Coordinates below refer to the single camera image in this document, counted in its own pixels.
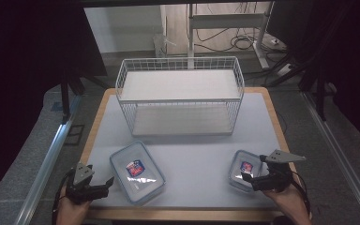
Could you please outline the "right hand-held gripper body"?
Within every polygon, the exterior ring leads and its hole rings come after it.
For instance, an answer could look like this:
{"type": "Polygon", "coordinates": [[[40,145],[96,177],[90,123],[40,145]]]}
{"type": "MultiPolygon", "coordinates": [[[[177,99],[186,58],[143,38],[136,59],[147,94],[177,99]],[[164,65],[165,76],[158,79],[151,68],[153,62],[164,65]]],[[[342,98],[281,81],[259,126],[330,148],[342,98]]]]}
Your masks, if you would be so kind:
{"type": "Polygon", "coordinates": [[[293,178],[293,171],[290,168],[290,162],[304,161],[305,157],[275,150],[267,156],[266,162],[268,174],[255,177],[250,183],[254,190],[277,190],[283,191],[289,185],[296,184],[293,178]]]}

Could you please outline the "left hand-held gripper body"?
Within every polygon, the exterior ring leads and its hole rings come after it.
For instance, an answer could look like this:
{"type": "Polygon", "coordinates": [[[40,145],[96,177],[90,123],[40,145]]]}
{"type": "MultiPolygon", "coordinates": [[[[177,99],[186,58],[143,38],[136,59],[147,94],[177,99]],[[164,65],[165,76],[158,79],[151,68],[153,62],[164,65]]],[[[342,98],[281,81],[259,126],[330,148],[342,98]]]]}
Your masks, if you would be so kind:
{"type": "Polygon", "coordinates": [[[94,171],[88,170],[86,165],[81,162],[70,171],[67,180],[66,194],[72,202],[81,204],[108,196],[109,189],[103,188],[103,185],[90,185],[93,174],[94,171]]]}

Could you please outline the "small clear lidded food container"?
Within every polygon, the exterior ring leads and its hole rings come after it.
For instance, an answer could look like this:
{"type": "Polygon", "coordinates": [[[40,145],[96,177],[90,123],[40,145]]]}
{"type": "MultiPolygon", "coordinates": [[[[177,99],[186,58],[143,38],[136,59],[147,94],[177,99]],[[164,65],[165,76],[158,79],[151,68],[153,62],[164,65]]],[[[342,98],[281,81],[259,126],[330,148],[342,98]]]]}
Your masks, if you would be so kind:
{"type": "Polygon", "coordinates": [[[249,174],[252,178],[262,175],[263,163],[260,157],[245,150],[238,150],[232,159],[229,171],[229,184],[245,192],[253,190],[252,185],[245,181],[242,173],[249,174]]]}

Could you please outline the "large clear lidded food container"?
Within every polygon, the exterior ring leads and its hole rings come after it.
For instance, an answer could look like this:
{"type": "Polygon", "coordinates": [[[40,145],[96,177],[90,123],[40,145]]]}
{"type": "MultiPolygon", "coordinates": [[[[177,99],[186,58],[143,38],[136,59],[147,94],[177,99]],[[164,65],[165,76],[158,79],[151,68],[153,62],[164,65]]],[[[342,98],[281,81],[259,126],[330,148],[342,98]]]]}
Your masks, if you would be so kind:
{"type": "Polygon", "coordinates": [[[166,184],[163,173],[143,142],[134,142],[111,154],[110,163],[132,204],[150,201],[166,184]]]}

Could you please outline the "white wire shelf rack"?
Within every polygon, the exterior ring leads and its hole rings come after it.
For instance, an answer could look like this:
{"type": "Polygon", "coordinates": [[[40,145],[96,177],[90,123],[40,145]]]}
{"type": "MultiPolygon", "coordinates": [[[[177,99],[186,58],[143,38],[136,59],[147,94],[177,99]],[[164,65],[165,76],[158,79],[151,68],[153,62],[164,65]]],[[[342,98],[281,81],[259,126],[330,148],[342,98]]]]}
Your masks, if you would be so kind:
{"type": "Polygon", "coordinates": [[[244,95],[238,59],[125,59],[116,96],[134,136],[230,135],[244,95]]]}

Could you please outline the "person's right hand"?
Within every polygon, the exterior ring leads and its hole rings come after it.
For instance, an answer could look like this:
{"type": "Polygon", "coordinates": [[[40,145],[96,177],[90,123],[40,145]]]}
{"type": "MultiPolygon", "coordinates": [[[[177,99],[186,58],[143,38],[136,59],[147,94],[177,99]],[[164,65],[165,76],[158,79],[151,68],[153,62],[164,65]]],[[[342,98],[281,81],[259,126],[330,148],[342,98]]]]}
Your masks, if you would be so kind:
{"type": "Polygon", "coordinates": [[[303,198],[295,186],[290,185],[281,192],[265,190],[263,194],[270,198],[288,218],[310,219],[303,198]]]}

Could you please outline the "person's left hand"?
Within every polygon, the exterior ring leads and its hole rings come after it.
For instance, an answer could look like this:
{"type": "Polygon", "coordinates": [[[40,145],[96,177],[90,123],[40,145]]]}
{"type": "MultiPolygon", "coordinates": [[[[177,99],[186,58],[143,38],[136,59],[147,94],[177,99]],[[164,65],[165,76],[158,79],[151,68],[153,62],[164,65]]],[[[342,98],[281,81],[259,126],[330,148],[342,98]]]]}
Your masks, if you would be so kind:
{"type": "Polygon", "coordinates": [[[61,188],[55,225],[82,225],[87,215],[90,202],[76,204],[66,194],[66,189],[61,188]]]}

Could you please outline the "black square floor plate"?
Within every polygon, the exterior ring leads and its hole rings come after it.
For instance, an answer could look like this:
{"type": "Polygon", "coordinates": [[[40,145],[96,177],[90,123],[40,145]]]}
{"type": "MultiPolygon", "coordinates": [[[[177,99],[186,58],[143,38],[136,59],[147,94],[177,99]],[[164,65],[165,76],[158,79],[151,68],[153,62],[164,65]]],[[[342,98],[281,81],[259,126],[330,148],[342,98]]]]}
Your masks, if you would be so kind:
{"type": "Polygon", "coordinates": [[[64,145],[76,146],[80,143],[84,131],[84,125],[72,125],[67,134],[64,145]]]}

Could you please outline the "pale grey table mat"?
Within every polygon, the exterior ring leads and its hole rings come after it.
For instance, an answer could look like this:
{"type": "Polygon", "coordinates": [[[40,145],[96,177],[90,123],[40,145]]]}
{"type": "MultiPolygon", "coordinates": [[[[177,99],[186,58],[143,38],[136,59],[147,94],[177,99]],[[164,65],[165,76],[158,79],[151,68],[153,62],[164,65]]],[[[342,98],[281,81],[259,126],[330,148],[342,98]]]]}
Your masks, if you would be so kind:
{"type": "Polygon", "coordinates": [[[105,183],[113,176],[111,154],[140,140],[166,180],[164,189],[147,202],[146,207],[229,209],[274,206],[261,192],[245,192],[229,184],[229,171],[237,150],[270,155],[275,149],[286,148],[279,143],[281,129],[274,128],[276,113],[268,94],[244,94],[230,136],[133,138],[116,95],[108,95],[105,101],[100,105],[103,114],[87,162],[95,171],[92,184],[105,183]]]}

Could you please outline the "black tripod stand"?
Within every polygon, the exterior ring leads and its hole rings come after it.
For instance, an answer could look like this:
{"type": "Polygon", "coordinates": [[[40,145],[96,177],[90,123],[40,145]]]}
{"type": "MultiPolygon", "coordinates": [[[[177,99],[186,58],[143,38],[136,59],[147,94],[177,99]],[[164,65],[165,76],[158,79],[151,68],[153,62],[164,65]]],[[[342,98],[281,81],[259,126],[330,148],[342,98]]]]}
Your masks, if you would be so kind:
{"type": "Polygon", "coordinates": [[[65,69],[61,75],[60,83],[63,111],[62,124],[65,124],[72,115],[70,112],[68,90],[71,90],[76,96],[81,96],[84,94],[85,87],[81,81],[81,78],[85,78],[89,82],[92,82],[104,89],[110,88],[110,86],[104,81],[96,78],[95,76],[92,76],[90,73],[86,73],[85,71],[80,70],[79,68],[74,68],[71,70],[65,69]]]}

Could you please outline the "black metal stand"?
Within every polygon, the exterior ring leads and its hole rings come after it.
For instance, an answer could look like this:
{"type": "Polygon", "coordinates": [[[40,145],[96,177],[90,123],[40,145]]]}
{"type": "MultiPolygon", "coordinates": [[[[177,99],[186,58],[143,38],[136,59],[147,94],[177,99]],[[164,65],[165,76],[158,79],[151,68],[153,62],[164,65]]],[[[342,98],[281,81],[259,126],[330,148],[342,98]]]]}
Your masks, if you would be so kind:
{"type": "Polygon", "coordinates": [[[306,74],[299,82],[298,86],[302,92],[309,91],[312,87],[312,84],[316,83],[316,93],[315,93],[315,109],[316,113],[320,116],[320,118],[325,121],[324,115],[324,97],[325,97],[325,80],[324,76],[321,73],[321,66],[320,66],[320,59],[317,56],[313,56],[308,59],[305,63],[301,64],[299,67],[291,69],[285,75],[279,77],[278,79],[267,83],[264,87],[274,87],[285,81],[289,80],[290,78],[294,77],[295,75],[305,71],[306,74]]]}

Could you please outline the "white power strip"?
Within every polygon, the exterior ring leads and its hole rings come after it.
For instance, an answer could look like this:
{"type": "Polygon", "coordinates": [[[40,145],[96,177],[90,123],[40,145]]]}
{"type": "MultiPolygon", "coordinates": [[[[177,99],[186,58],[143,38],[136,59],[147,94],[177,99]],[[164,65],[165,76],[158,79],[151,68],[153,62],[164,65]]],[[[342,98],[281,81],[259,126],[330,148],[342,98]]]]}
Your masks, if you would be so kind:
{"type": "Polygon", "coordinates": [[[281,68],[278,72],[277,75],[279,77],[287,74],[288,72],[290,72],[292,69],[294,68],[294,65],[292,64],[286,64],[283,68],[281,68]]]}

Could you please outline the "aluminium rail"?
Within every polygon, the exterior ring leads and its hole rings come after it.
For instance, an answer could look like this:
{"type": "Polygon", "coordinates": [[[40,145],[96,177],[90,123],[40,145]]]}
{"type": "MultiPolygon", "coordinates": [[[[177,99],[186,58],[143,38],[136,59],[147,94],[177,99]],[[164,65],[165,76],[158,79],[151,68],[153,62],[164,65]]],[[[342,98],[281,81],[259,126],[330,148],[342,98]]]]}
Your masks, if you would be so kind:
{"type": "Polygon", "coordinates": [[[301,94],[302,98],[307,104],[307,108],[312,115],[313,120],[317,124],[317,127],[321,134],[323,135],[324,140],[329,146],[331,154],[334,156],[337,165],[343,173],[349,187],[352,190],[353,195],[355,196],[357,202],[360,205],[360,178],[355,172],[351,162],[347,159],[342,148],[340,147],[338,140],[334,136],[331,128],[328,126],[327,122],[322,120],[322,118],[317,113],[313,97],[310,93],[303,92],[301,94]]]}
{"type": "Polygon", "coordinates": [[[75,96],[69,105],[70,116],[66,123],[61,124],[52,140],[50,148],[41,163],[37,176],[22,204],[20,212],[14,221],[14,225],[29,225],[36,212],[38,203],[53,171],[55,161],[58,159],[66,136],[78,111],[82,97],[75,96]]]}

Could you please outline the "white metal desk frame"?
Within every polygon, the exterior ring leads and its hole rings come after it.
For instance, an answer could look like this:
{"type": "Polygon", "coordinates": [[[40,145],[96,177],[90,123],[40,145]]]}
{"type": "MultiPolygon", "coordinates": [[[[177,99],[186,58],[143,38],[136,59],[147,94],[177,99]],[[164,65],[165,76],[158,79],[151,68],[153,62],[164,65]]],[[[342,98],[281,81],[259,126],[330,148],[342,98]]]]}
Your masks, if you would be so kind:
{"type": "Polygon", "coordinates": [[[274,3],[270,2],[264,13],[252,14],[218,14],[198,15],[194,14],[194,4],[188,4],[188,47],[187,56],[194,56],[194,30],[195,29],[219,29],[219,28],[259,28],[260,33],[252,42],[253,50],[263,70],[269,69],[269,65],[263,55],[263,36],[268,25],[274,3]]]}

